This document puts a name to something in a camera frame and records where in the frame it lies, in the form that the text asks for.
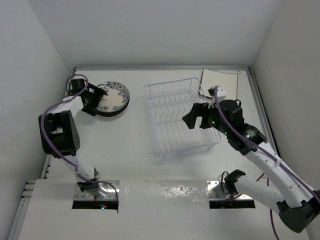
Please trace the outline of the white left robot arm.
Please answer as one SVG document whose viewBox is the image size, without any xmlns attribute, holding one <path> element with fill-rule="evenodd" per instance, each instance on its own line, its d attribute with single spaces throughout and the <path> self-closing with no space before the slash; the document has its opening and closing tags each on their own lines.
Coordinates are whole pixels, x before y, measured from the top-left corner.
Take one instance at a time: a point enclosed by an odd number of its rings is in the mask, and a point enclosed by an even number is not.
<svg viewBox="0 0 320 240">
<path fill-rule="evenodd" d="M 80 153 L 81 140 L 75 118 L 79 112 L 96 116 L 105 91 L 91 84 L 83 74 L 66 81 L 66 96 L 62 102 L 48 107 L 38 117 L 42 149 L 46 155 L 64 161 L 75 175 L 81 192 L 91 197 L 103 194 L 98 171 Z"/>
</svg>

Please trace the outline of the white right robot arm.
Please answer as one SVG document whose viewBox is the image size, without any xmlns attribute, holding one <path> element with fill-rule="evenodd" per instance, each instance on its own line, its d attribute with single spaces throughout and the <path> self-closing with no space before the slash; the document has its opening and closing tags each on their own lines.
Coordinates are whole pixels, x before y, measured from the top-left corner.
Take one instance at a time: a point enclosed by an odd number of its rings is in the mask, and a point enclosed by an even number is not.
<svg viewBox="0 0 320 240">
<path fill-rule="evenodd" d="M 213 107 L 196 102 L 182 120 L 194 129 L 198 117 L 201 129 L 214 128 L 224 134 L 230 146 L 254 163 L 275 186 L 266 187 L 236 169 L 224 178 L 220 188 L 226 196 L 249 195 L 274 211 L 295 233 L 301 233 L 319 216 L 320 192 L 293 173 L 267 138 L 245 122 L 239 100 L 222 100 Z"/>
</svg>

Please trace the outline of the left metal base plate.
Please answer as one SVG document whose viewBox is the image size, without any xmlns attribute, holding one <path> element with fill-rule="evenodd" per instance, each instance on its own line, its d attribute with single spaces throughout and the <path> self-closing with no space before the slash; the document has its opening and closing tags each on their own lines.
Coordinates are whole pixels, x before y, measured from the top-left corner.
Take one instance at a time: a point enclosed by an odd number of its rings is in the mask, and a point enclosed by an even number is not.
<svg viewBox="0 0 320 240">
<path fill-rule="evenodd" d="M 102 202 L 116 201 L 116 191 L 106 183 L 90 183 L 79 181 L 75 186 L 74 201 L 81 202 Z"/>
</svg>

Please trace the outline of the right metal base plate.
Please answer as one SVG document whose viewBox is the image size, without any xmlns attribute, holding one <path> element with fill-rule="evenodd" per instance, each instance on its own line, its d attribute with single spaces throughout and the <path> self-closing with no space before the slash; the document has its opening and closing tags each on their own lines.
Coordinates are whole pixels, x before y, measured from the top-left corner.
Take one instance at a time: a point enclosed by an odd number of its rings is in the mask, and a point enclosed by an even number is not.
<svg viewBox="0 0 320 240">
<path fill-rule="evenodd" d="M 227 191 L 222 190 L 221 181 L 220 180 L 207 180 L 207 192 L 208 199 L 210 201 L 253 201 L 253 198 L 245 195 L 237 193 L 234 196 L 226 193 Z"/>
</svg>

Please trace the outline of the metal base plate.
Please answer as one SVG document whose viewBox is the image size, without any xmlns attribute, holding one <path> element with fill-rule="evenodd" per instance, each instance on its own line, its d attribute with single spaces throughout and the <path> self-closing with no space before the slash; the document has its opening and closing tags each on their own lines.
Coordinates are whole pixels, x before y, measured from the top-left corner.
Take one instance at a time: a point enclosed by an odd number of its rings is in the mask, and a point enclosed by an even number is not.
<svg viewBox="0 0 320 240">
<path fill-rule="evenodd" d="M 106 183 L 90 183 L 79 181 L 75 186 L 74 201 L 81 202 L 102 202 L 116 201 L 116 191 Z"/>
<path fill-rule="evenodd" d="M 221 181 L 220 180 L 207 180 L 207 192 L 208 199 L 210 201 L 253 201 L 253 198 L 245 195 L 237 193 L 234 196 L 226 193 L 227 191 L 222 190 Z"/>
</svg>

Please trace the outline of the dark red round plate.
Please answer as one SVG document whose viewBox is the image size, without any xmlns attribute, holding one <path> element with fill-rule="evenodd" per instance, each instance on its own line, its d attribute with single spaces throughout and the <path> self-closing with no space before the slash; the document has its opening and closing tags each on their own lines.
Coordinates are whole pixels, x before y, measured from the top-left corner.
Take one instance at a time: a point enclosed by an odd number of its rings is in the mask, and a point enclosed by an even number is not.
<svg viewBox="0 0 320 240">
<path fill-rule="evenodd" d="M 128 105 L 129 105 L 129 102 L 123 105 L 120 105 L 119 103 L 117 104 L 104 103 L 104 104 L 99 104 L 96 110 L 97 110 L 97 114 L 98 112 L 103 112 L 103 113 L 122 112 L 126 110 Z"/>
</svg>

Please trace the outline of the black white speckled plate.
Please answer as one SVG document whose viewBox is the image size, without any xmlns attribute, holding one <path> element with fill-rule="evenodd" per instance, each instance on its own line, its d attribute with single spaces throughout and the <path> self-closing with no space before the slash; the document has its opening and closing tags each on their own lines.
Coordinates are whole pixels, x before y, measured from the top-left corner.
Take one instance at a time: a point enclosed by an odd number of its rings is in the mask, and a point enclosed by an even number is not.
<svg viewBox="0 0 320 240">
<path fill-rule="evenodd" d="M 98 88 L 106 91 L 99 104 L 120 104 L 124 105 L 130 102 L 130 92 L 128 88 L 117 81 L 106 81 L 97 85 Z"/>
</svg>

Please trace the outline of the red floral round plate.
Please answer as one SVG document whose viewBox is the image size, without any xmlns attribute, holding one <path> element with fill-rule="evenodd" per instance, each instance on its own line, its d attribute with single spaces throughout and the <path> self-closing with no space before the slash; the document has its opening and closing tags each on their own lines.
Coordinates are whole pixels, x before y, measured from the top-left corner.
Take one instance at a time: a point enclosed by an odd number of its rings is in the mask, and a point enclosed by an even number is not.
<svg viewBox="0 0 320 240">
<path fill-rule="evenodd" d="M 126 110 L 123 111 L 117 111 L 117 112 L 98 112 L 97 115 L 101 118 L 110 119 L 110 118 L 116 118 L 120 116 L 121 114 L 124 114 Z"/>
</svg>

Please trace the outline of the square grey plate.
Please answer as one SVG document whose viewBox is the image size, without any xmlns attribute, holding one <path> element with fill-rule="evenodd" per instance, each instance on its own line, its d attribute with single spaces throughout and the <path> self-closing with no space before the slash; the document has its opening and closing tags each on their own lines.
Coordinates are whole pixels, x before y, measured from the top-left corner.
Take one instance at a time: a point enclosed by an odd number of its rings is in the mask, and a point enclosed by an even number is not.
<svg viewBox="0 0 320 240">
<path fill-rule="evenodd" d="M 235 100 L 237 98 L 237 73 L 226 73 L 204 68 L 200 84 L 203 96 L 205 96 L 207 100 L 211 99 L 208 89 L 215 86 L 221 86 L 225 90 L 228 99 Z"/>
</svg>

